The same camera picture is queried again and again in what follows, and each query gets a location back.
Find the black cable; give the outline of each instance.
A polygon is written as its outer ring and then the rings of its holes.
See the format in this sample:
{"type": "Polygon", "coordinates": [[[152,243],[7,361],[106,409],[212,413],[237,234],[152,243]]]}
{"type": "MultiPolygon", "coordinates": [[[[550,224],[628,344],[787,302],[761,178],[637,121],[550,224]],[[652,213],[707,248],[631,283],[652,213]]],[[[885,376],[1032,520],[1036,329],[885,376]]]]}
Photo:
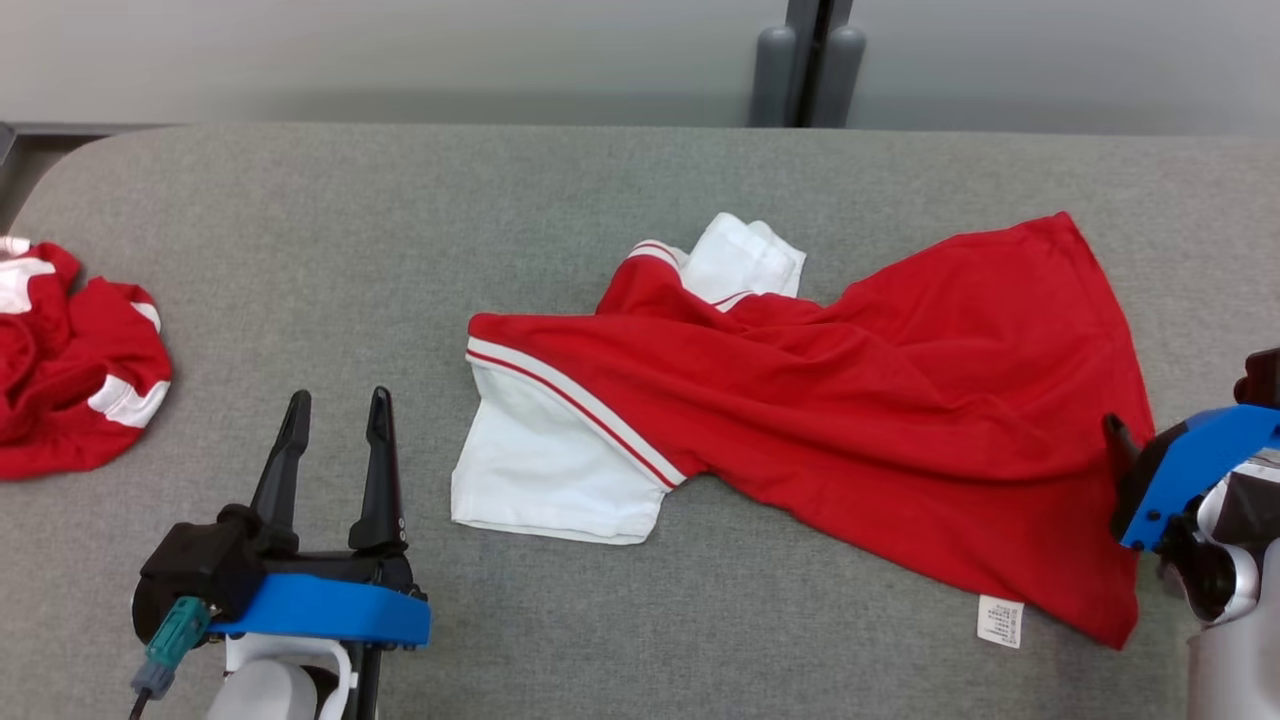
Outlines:
{"type": "Polygon", "coordinates": [[[147,706],[148,700],[151,700],[151,688],[142,688],[138,700],[133,702],[133,710],[129,711],[129,720],[142,720],[142,708],[147,706]]]}

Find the clothing label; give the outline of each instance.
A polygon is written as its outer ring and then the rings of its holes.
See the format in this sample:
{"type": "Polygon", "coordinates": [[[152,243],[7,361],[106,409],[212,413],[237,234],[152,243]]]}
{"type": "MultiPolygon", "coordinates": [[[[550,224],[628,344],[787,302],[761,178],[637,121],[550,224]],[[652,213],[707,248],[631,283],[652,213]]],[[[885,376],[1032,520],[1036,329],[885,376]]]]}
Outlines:
{"type": "Polygon", "coordinates": [[[1020,647],[1023,603],[988,594],[978,596],[978,637],[1005,647],[1020,647]]]}

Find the gray tabletop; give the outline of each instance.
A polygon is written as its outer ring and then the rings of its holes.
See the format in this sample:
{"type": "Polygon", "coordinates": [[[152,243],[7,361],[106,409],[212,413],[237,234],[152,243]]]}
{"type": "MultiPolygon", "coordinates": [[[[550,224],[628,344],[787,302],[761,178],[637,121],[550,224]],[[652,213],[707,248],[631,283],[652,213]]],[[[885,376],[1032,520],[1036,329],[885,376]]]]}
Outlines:
{"type": "MultiPolygon", "coordinates": [[[[430,648],[385,660],[383,717],[1176,717],[1194,625],[1149,565],[1125,651],[1037,611],[1009,650],[974,637],[977,597],[709,477],[634,547],[449,523],[477,404],[466,322],[590,311],[632,243],[689,247],[722,210],[809,252],[820,301],[950,234],[1068,210],[1164,425],[1229,402],[1244,355],[1280,345],[1276,197],[1280,145],[1245,140],[247,126],[90,145],[14,233],[147,288],[177,379],[108,468],[0,487],[0,715],[127,714],[140,565],[173,523],[248,500],[300,387],[297,529],[343,547],[383,383],[436,618],[430,648]]],[[[147,717],[201,714],[220,664],[196,651],[147,717]]]]}

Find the teal connector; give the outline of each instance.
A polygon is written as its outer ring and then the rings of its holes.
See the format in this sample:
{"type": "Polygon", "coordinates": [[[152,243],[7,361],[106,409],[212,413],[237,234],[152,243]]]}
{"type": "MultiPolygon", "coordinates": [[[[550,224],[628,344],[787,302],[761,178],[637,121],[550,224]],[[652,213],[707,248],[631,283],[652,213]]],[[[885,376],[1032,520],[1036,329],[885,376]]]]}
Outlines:
{"type": "Polygon", "coordinates": [[[147,643],[147,661],[138,669],[129,685],[138,693],[134,716],[142,715],[148,700],[160,700],[173,684],[174,671],[209,630],[211,618],[205,603],[195,597],[180,597],[165,615],[155,637],[147,643]]]}
{"type": "Polygon", "coordinates": [[[187,651],[205,637],[210,620],[209,609],[200,598],[179,597],[147,643],[147,660],[177,669],[187,651]]]}

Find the blue plastic mount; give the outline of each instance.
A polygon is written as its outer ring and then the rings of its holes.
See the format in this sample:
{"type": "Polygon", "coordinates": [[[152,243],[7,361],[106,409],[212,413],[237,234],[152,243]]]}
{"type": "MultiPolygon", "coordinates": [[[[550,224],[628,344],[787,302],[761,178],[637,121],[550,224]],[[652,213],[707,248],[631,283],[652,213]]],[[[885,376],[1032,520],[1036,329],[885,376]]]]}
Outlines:
{"type": "Polygon", "coordinates": [[[431,638],[431,606],[378,585],[271,574],[236,623],[210,633],[266,633],[420,647],[431,638]]]}
{"type": "Polygon", "coordinates": [[[1260,450],[1280,448],[1280,410],[1236,405],[1207,410],[1187,420],[1187,433],[1174,439],[1129,523],[1125,547],[1160,542],[1169,518],[1213,487],[1260,450]]]}

